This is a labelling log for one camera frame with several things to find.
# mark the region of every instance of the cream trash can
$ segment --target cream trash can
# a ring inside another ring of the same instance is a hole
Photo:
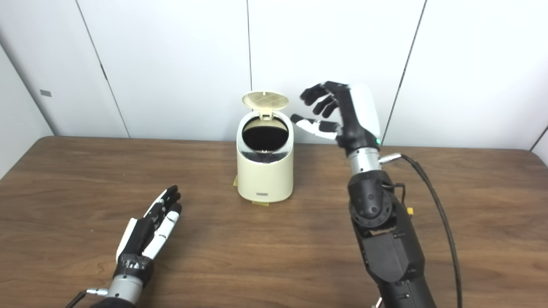
[[[238,192],[250,201],[277,202],[293,192],[293,125],[283,113],[289,100],[275,92],[242,98],[254,111],[238,126]]]

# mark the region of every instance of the yellow tape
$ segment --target yellow tape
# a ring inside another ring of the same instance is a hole
[[[267,207],[269,206],[269,203],[268,202],[257,202],[257,201],[251,201],[251,203],[253,204],[258,204],[260,206],[264,206],[264,207]]]

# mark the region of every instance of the robotic arm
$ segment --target robotic arm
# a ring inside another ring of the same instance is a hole
[[[116,269],[109,289],[80,292],[66,308],[74,307],[86,294],[104,296],[91,308],[135,308],[142,290],[154,273],[154,258],[179,219],[181,194],[176,185],[164,190],[140,219],[131,218],[116,251]]]
[[[329,117],[338,107],[343,126],[334,122],[291,120],[314,135],[335,139],[345,149],[352,177],[349,211],[366,270],[379,288],[386,308],[435,308],[424,277],[425,258],[405,205],[381,165],[401,158],[379,158],[380,126],[369,89],[327,81],[306,89],[301,99],[316,115]]]

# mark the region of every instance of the open lid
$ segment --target open lid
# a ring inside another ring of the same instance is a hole
[[[253,91],[244,95],[242,102],[252,109],[258,109],[261,119],[271,120],[272,110],[280,110],[286,107],[289,99],[276,92]]]

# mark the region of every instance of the white wall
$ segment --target white wall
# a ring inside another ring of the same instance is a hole
[[[0,42],[54,131],[127,136],[78,3],[132,137],[234,140],[243,93],[312,117],[298,96],[325,80],[368,84],[384,129],[424,0],[0,0]],[[384,144],[531,148],[548,123],[546,15],[428,1]]]
[[[384,132],[424,0],[249,0],[254,90],[290,100],[287,115],[321,118],[299,95],[327,80],[372,89]],[[330,121],[340,122],[338,111]],[[295,130],[296,142],[333,142]]]
[[[0,179],[41,137],[52,131],[0,47]]]
[[[75,1],[0,0],[0,42],[57,134],[128,136]]]
[[[543,160],[544,164],[548,166],[548,133],[545,133],[535,145],[533,153],[537,154]]]
[[[129,134],[234,140],[250,110],[246,0],[79,0]]]
[[[386,145],[529,150],[548,124],[548,2],[430,0]]]

